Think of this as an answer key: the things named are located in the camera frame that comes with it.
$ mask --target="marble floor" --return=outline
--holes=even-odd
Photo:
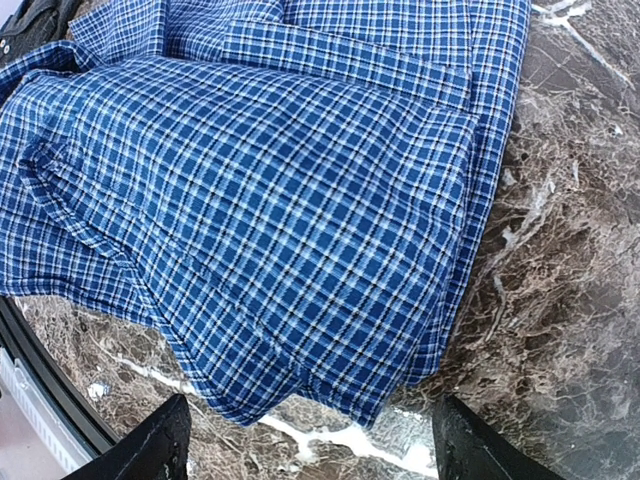
[[[369,432],[300,398],[242,429],[190,396],[191,478],[433,479],[431,404],[455,392],[567,480],[640,479],[639,50],[639,2],[536,0],[498,197],[441,372],[398,391]],[[57,298],[20,304],[119,433],[188,391],[154,332]]]

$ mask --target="black object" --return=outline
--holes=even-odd
[[[454,396],[433,414],[440,480],[562,480],[512,447]]]
[[[0,67],[63,39],[80,1],[24,0],[0,30]]]
[[[186,480],[191,416],[174,395],[120,443],[63,480]]]
[[[57,417],[84,449],[97,457],[119,441],[60,370],[13,300],[0,297],[0,347],[20,359]]]

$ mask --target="checkered pattern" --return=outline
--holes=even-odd
[[[370,425],[446,345],[528,20],[415,3],[112,0],[1,71],[0,292],[155,326],[239,423]]]

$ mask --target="blue plaid shirt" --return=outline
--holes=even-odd
[[[437,370],[527,0],[112,0],[0,71],[0,293],[158,328],[250,424]]]

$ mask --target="blue checkered fabric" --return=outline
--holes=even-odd
[[[158,328],[250,424],[433,373],[527,0],[112,0],[0,71],[0,293]]]

